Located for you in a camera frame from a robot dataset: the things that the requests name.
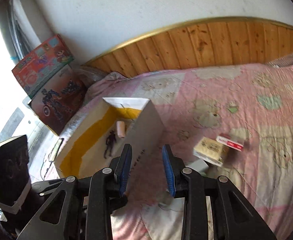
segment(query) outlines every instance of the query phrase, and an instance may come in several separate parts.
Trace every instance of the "patterned blanket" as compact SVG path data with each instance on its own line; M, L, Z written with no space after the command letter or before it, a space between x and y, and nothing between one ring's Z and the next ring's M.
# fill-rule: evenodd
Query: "patterned blanket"
M131 172L129 202L111 218L114 239L180 239L183 200L174 200L168 208L158 204L166 189L160 148L170 144L174 155L191 162L197 142L221 132L244 138L244 150L232 152L223 167L210 167L208 176L229 177L278 239L291 233L293 66L164 70L131 79L111 73L89 88L87 104L69 127L74 129L75 120L82 120L97 100L107 96L150 98L165 125L158 148L143 155ZM69 129L65 137L71 134Z

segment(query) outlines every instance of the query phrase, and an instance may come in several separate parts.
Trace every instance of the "blue gripper pad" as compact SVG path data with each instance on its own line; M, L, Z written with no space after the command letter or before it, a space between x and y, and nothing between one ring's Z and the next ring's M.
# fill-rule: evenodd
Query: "blue gripper pad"
M174 197L176 192L174 173L173 173L173 169L172 169L171 162L170 162L165 145L163 145L162 147L162 160L163 160L163 166L165 171L165 177L168 183L168 191L170 192L170 195Z
M127 151L125 154L125 161L123 163L123 168L120 174L120 189L119 194L123 196L126 190L126 186L128 184L128 177L131 168L131 161L132 161L132 147L130 144L125 144L124 151Z

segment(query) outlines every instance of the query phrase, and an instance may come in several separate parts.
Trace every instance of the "bed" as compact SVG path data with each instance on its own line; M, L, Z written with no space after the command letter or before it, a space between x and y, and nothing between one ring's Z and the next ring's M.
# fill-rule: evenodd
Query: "bed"
M189 163L203 136L221 132L242 137L244 150L230 154L221 168L211 166L207 176L229 177L278 239L293 230L293 55L276 60L293 52L293 28L238 19L201 24L133 40L87 64L110 74L88 89L61 135L65 141L102 97L150 98L165 125L157 149L134 164L128 204L111 217L114 239L180 239L183 200L159 205L166 189L161 146L170 144ZM214 26L226 27L219 32ZM208 31L210 37L201 38Z

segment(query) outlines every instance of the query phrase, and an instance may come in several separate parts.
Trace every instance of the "wooden headboard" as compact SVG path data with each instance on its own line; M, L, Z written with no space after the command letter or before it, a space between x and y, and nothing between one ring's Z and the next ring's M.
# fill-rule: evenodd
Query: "wooden headboard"
M293 26L254 17L221 17L146 33L85 65L134 77L163 69L266 63L292 52Z

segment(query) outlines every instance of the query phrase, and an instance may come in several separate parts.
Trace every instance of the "white box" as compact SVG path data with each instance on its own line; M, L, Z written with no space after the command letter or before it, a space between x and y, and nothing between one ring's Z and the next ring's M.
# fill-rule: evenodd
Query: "white box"
M112 157L107 153L105 159L106 139L110 131L116 130L119 120L127 124L126 137L117 137ZM54 165L61 178L70 175L79 179L89 177L109 166L112 158L120 156L126 143L132 146L133 165L141 153L152 152L163 130L164 125L151 100L102 98L67 141Z

